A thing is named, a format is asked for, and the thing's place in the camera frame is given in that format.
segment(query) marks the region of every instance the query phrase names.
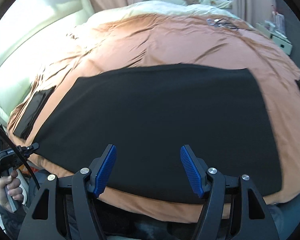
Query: blue textured pad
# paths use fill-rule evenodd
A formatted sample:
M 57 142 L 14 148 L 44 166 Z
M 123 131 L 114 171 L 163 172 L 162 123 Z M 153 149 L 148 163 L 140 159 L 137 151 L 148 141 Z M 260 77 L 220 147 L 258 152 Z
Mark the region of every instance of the blue textured pad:
M 180 149 L 180 158 L 193 192 L 196 193 L 199 198 L 202 198 L 204 190 L 202 188 L 201 176 L 184 146 Z
M 96 177 L 94 195 L 98 198 L 106 188 L 115 160 L 117 159 L 117 148 L 113 145 L 107 154 Z

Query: metal screw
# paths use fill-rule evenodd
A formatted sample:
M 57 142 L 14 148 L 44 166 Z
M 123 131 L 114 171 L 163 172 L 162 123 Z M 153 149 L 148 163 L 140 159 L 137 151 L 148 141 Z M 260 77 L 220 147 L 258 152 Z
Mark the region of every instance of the metal screw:
M 246 174 L 243 174 L 241 177 L 244 180 L 249 180 L 250 179 L 250 177 L 248 175 L 246 175 Z
M 217 169 L 216 168 L 209 168 L 208 172 L 211 174 L 216 174 L 217 173 Z
M 54 174 L 50 174 L 49 176 L 48 176 L 48 180 L 54 180 L 56 178 L 56 176 L 54 175 Z
M 80 170 L 80 173 L 81 174 L 87 174 L 89 172 L 89 168 L 82 168 L 81 170 Z

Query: blanket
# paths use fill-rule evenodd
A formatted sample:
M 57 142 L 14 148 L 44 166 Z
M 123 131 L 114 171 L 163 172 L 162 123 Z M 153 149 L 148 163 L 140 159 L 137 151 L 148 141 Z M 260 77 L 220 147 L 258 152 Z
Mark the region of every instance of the blanket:
M 227 25 L 211 22 L 226 19 Z M 277 143 L 282 189 L 264 199 L 284 203 L 300 193 L 300 69 L 271 40 L 225 10 L 201 4 L 187 7 L 160 1 L 102 11 L 64 38 L 63 52 L 38 73 L 28 97 L 11 113 L 8 133 L 29 145 L 78 77 L 120 68 L 188 63 L 223 69 L 248 68 L 262 92 Z M 55 86 L 26 140 L 13 132 L 33 95 Z M 59 177 L 69 171 L 33 154 L 30 161 Z M 202 205 L 171 203 L 107 187 L 100 200 L 162 221 L 197 222 Z M 223 218 L 229 216 L 225 205 Z

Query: hand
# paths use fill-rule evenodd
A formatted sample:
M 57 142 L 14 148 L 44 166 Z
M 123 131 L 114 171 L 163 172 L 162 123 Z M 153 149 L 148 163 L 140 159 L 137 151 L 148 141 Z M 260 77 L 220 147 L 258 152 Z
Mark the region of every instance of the hand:
M 9 212 L 12 212 L 12 209 L 4 190 L 5 186 L 8 188 L 9 196 L 11 196 L 14 200 L 23 201 L 22 188 L 19 187 L 21 182 L 20 179 L 17 179 L 17 176 L 18 172 L 13 170 L 10 176 L 0 178 L 0 206 Z

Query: black cable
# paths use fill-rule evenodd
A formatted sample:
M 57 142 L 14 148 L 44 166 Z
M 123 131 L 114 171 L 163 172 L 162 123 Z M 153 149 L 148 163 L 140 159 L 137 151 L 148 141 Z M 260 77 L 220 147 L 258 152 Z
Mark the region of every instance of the black cable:
M 23 165 L 27 168 L 27 170 L 29 171 L 31 177 L 34 180 L 35 185 L 37 186 L 37 189 L 39 190 L 40 189 L 40 185 L 39 185 L 39 182 L 38 182 L 38 180 L 37 180 L 34 172 L 30 168 L 30 166 L 27 163 L 27 161 L 20 154 L 20 152 L 18 151 L 17 147 L 14 145 L 14 143 L 10 140 L 10 138 L 6 135 L 6 133 L 1 128 L 0 128 L 0 137 L 9 145 L 9 147 L 15 152 L 15 154 L 21 160 L 21 162 L 23 163 Z

